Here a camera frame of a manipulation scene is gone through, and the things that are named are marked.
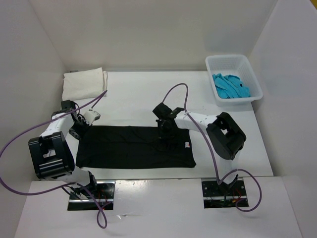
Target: white wall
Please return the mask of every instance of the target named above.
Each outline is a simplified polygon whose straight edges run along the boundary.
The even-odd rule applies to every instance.
[[[30,0],[68,69],[206,70],[248,55],[276,0]]]
[[[65,71],[27,0],[0,0],[0,146],[58,109]],[[34,170],[27,142],[13,143],[0,161],[0,175],[13,188],[28,191]],[[14,237],[25,197],[0,186],[0,236]]]
[[[316,237],[317,10],[309,0],[279,0],[249,59],[264,92],[253,106],[273,171],[284,176],[303,237]]]

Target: plastic basket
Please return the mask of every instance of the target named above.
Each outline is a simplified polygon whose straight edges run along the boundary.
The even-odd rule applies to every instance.
[[[206,58],[206,66],[211,81],[212,90],[218,106],[230,106],[238,104],[250,103],[263,97],[260,84],[253,72],[250,62],[244,55],[219,55],[208,56]],[[216,86],[212,75],[221,73],[223,76],[232,74],[238,76],[245,86],[249,87],[249,98],[220,98],[218,96]]]

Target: white panel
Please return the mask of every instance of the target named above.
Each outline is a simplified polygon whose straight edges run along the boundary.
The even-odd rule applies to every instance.
[[[247,140],[239,157],[239,168],[254,176],[272,176],[265,147],[251,104],[233,107],[218,107],[215,104],[207,72],[109,72],[108,92],[94,107],[101,118],[94,125],[157,126],[152,110],[163,100],[168,90],[178,84],[187,83],[189,95],[187,109],[205,115],[228,112],[244,131]],[[172,109],[183,107],[186,89],[175,88],[164,102]],[[76,101],[80,106],[90,99]],[[190,132],[194,168],[163,168],[141,170],[92,169],[97,179],[174,179],[215,177],[210,151],[199,132]],[[67,143],[76,157],[78,141],[68,135]]]
[[[253,106],[306,238],[317,233],[316,57],[317,10],[309,0],[280,0],[250,56],[264,92]]]
[[[251,178],[244,180],[254,206],[258,188]],[[258,180],[263,200],[248,214],[236,208],[204,209],[200,179],[117,181],[105,230],[96,223],[97,211],[67,211],[68,195],[61,189],[29,196],[15,238],[301,238],[282,179]],[[33,182],[30,192],[58,184]]]
[[[0,1],[0,146],[24,129],[48,120],[58,109],[64,66],[27,0]],[[0,175],[13,188],[27,192],[34,178],[30,132],[9,146]],[[26,197],[0,186],[0,236],[11,238]]]
[[[30,0],[68,69],[206,69],[248,55],[276,0]]]

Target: white cloth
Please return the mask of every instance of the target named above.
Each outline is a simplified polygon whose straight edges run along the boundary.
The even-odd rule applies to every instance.
[[[100,95],[107,85],[107,72],[102,68],[65,73],[62,99],[79,100]]]

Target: crumpled blue cloth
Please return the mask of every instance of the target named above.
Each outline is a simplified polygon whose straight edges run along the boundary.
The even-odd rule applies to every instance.
[[[239,77],[234,75],[222,76],[221,73],[212,75],[218,96],[220,98],[249,98],[250,90],[244,86]]]

